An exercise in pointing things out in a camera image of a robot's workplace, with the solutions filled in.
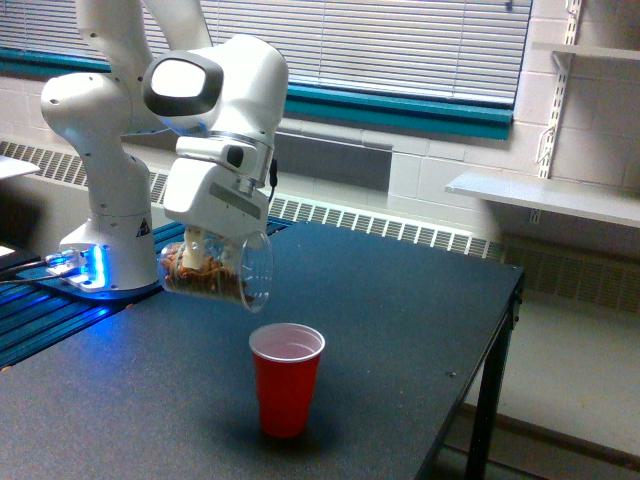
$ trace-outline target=teal window frame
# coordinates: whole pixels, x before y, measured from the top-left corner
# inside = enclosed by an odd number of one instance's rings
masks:
[[[0,73],[53,77],[109,72],[100,60],[0,48]],[[506,140],[513,109],[391,97],[303,85],[289,85],[285,112],[322,120],[366,123],[420,132]]]

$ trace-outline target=red solo cup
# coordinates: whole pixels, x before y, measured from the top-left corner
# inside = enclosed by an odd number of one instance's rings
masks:
[[[304,430],[316,383],[324,337],[296,323],[274,323],[249,337],[256,366],[260,426],[273,437]]]

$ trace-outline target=black table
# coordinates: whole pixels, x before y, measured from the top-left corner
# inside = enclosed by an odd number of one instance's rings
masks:
[[[0,374],[0,477],[413,478],[429,472],[486,357],[469,478],[481,478],[519,268],[318,225],[274,235],[252,316],[161,293]],[[307,431],[258,428],[247,340],[325,334]]]

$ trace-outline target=window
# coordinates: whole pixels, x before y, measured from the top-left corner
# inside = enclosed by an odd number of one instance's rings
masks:
[[[236,33],[270,42],[294,85],[511,108],[532,0],[201,3],[214,42]],[[74,13],[73,0],[0,0],[0,47],[100,59]],[[145,23],[154,53],[166,50],[147,12]]]

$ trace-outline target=white shelf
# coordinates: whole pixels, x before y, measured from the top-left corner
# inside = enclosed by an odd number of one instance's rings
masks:
[[[19,175],[27,175],[40,170],[33,163],[23,162],[15,158],[0,155],[0,180],[5,178],[17,177]]]
[[[446,191],[483,200],[640,227],[640,195],[504,171],[466,171]]]
[[[538,50],[549,50],[551,52],[561,54],[578,55],[579,57],[640,62],[639,50],[623,50],[620,48],[589,47],[582,45],[562,45],[559,43],[544,42],[533,42],[533,48]]]

